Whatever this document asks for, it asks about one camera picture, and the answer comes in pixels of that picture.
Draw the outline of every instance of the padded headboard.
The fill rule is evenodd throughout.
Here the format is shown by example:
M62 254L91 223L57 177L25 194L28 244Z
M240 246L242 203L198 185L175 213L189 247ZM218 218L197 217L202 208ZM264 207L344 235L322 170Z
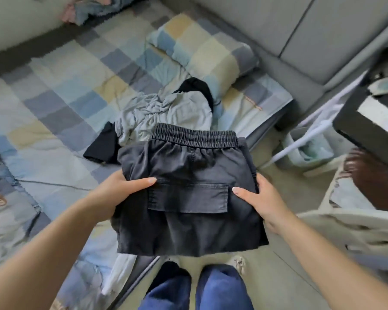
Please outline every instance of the padded headboard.
M294 119L365 70L388 43L388 0L192 1L248 38L242 41L262 67L297 100ZM163 0L177 12L192 1Z

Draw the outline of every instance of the black tabletop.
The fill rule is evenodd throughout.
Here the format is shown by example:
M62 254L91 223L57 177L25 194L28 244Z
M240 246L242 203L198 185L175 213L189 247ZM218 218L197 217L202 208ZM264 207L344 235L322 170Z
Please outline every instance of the black tabletop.
M333 127L352 143L369 151L388 165L388 132L357 111L370 95L367 87L380 76L379 74L382 77L388 76L388 48L381 53L377 62L349 97L333 121ZM388 94L374 98L388 107Z

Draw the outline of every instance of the person's right arm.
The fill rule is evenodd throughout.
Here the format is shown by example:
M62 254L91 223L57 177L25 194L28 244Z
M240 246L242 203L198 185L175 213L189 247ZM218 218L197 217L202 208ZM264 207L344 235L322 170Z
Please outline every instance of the person's right arm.
M333 310L388 310L388 285L369 275L293 214L262 175L258 174L257 181L259 194L239 187L233 192L283 237Z

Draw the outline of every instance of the cargo pocket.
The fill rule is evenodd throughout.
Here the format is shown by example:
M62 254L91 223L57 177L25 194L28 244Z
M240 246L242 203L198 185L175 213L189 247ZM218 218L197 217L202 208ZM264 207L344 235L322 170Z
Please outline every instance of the cargo pocket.
M148 209L177 213L226 213L228 184L185 184L157 180L148 188Z

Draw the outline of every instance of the blue jeans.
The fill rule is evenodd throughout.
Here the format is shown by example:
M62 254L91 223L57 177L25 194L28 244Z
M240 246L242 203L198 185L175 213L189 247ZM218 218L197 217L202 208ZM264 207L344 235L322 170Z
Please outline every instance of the blue jeans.
M139 310L188 310L191 275L175 262L165 262ZM253 310L246 285L236 269L215 264L203 268L196 292L197 310Z

